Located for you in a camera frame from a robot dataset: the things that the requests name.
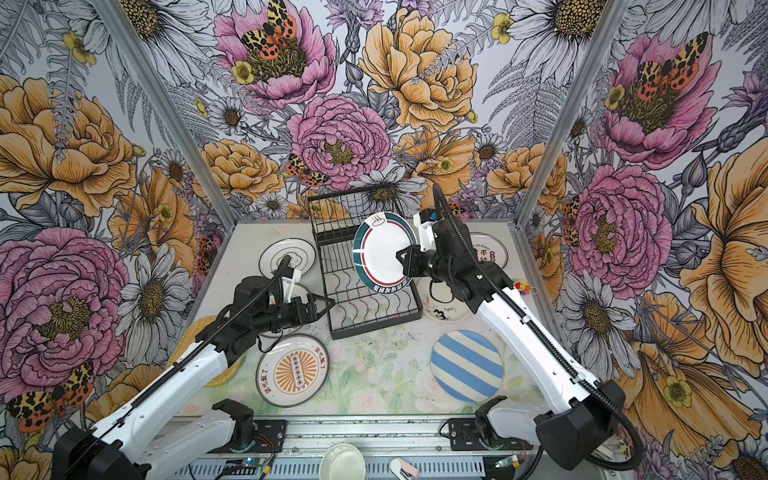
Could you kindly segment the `green red rimmed plate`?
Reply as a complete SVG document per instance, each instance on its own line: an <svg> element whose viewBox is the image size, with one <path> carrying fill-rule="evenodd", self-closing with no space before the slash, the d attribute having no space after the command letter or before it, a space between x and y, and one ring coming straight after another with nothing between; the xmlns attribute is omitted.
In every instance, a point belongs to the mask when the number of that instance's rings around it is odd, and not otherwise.
<svg viewBox="0 0 768 480"><path fill-rule="evenodd" d="M403 273L397 253L416 242L406 220L393 212L378 212L358 227L352 247L355 271L368 289L379 294L398 292L411 278Z"/></svg>

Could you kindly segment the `blue white striped plate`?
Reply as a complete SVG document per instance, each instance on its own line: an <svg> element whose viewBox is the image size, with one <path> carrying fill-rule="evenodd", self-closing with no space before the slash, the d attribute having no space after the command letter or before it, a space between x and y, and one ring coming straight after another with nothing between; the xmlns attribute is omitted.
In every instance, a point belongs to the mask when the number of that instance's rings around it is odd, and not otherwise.
<svg viewBox="0 0 768 480"><path fill-rule="evenodd" d="M442 335L432 347L430 367L448 395L467 403L495 397L504 379L498 350L485 337L468 330Z"/></svg>

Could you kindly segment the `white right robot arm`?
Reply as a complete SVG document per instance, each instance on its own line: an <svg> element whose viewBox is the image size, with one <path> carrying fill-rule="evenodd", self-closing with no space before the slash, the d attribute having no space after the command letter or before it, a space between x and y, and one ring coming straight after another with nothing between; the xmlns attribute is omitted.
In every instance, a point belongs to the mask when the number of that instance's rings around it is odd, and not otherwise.
<svg viewBox="0 0 768 480"><path fill-rule="evenodd" d="M433 197L434 207L414 217L420 244L396 254L404 273L446 284L506 341L548 405L533 420L540 452L566 470L583 461L612 471L638 468L645 447L623 412L622 388L598 379L564 349L524 305L503 269L478 259L468 227L439 186Z"/></svg>

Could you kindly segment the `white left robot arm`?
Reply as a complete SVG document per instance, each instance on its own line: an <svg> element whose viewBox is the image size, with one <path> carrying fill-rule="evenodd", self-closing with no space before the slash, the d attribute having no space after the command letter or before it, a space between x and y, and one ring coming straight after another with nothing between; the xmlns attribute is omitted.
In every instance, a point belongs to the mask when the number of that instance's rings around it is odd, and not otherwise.
<svg viewBox="0 0 768 480"><path fill-rule="evenodd" d="M244 278L232 303L155 380L90 428L73 427L56 443L52 478L165 479L210 451L249 448L257 437L253 411L230 399L154 439L199 390L259 344L262 334L311 324L330 312L331 298L294 295L300 277L284 258L272 276Z"/></svg>

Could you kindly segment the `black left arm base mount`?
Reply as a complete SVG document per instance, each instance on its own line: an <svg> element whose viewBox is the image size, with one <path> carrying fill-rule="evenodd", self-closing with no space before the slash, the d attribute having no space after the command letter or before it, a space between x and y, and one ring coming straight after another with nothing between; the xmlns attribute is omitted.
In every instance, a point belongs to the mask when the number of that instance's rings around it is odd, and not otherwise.
<svg viewBox="0 0 768 480"><path fill-rule="evenodd" d="M210 430L203 439L213 446L210 453L281 453L287 422L285 420L257 419L253 410L232 399L215 403L195 427Z"/></svg>

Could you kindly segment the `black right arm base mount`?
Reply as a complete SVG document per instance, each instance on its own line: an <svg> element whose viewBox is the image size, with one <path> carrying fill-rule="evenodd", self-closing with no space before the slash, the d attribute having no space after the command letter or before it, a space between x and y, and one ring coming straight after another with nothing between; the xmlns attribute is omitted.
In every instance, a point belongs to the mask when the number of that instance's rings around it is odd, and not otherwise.
<svg viewBox="0 0 768 480"><path fill-rule="evenodd" d="M491 408L506 400L506 396L493 397L475 411L472 419L449 418L438 428L438 434L449 441L452 451L522 451L532 447L523 439L501 437L491 426Z"/></svg>

